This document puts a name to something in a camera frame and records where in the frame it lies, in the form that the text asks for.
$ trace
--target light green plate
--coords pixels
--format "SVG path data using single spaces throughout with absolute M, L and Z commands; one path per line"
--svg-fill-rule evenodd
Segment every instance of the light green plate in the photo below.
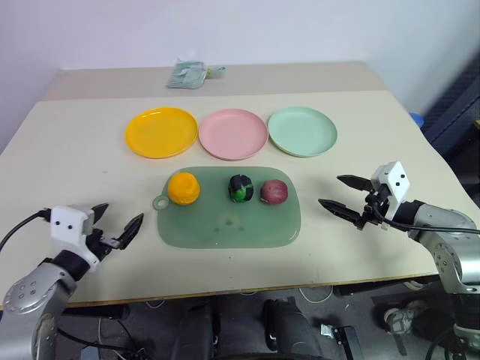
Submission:
M 320 155 L 337 141 L 332 120 L 310 107 L 278 110 L 268 120 L 268 132 L 280 150 L 301 158 Z
M 177 205 L 168 199 L 167 186 L 153 201 L 161 238 L 178 248 L 276 248 L 293 242 L 300 231 L 300 205 L 290 178 L 270 167 L 188 167 L 200 183 L 198 200 Z M 243 174 L 253 182 L 248 202 L 230 200 L 228 183 Z M 280 205 L 260 202 L 267 180 L 279 179 L 288 186 L 288 199 Z

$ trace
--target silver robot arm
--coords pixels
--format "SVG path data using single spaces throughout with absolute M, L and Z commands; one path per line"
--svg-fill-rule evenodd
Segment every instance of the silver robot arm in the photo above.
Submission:
M 86 272 L 93 272 L 112 249 L 125 249 L 142 224 L 140 214 L 120 237 L 104 238 L 103 231 L 93 225 L 107 206 L 58 206 L 44 211 L 43 217 L 50 222 L 52 237 L 61 251 L 54 259 L 45 259 L 5 295 L 0 360 L 55 358 L 56 320 L 77 288 L 77 281 Z
M 398 161 L 380 166 L 370 180 L 355 175 L 337 178 L 368 191 L 363 213 L 333 200 L 319 199 L 320 204 L 360 230 L 367 222 L 385 230 L 394 227 L 426 247 L 451 299 L 454 333 L 465 347 L 480 350 L 480 232 L 473 221 L 459 211 L 418 200 L 404 202 L 410 183 Z

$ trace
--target blue object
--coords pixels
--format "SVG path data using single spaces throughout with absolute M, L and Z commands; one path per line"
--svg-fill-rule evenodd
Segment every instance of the blue object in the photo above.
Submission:
M 422 128 L 423 124 L 425 123 L 423 116 L 414 112 L 410 112 L 409 114 L 412 116 L 413 121 L 418 125 L 418 127 Z

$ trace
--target cutting board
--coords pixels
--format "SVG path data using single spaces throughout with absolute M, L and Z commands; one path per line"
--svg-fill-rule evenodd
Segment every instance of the cutting board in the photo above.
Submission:
M 187 167 L 175 173 L 194 174 L 199 198 L 182 206 L 169 201 L 168 182 L 153 200 L 157 225 L 164 242 L 178 248 L 276 248 L 293 242 L 300 231 L 299 198 L 284 172 L 271 167 Z M 253 198 L 232 202 L 228 193 L 234 175 L 253 182 Z M 288 199 L 279 205 L 260 202 L 263 184 L 278 179 L 288 187 Z

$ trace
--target white wall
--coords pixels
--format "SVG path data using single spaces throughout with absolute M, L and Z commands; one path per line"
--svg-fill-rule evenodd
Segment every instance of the white wall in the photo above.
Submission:
M 0 0 L 0 151 L 59 68 L 364 60 L 422 113 L 479 45 L 479 0 Z

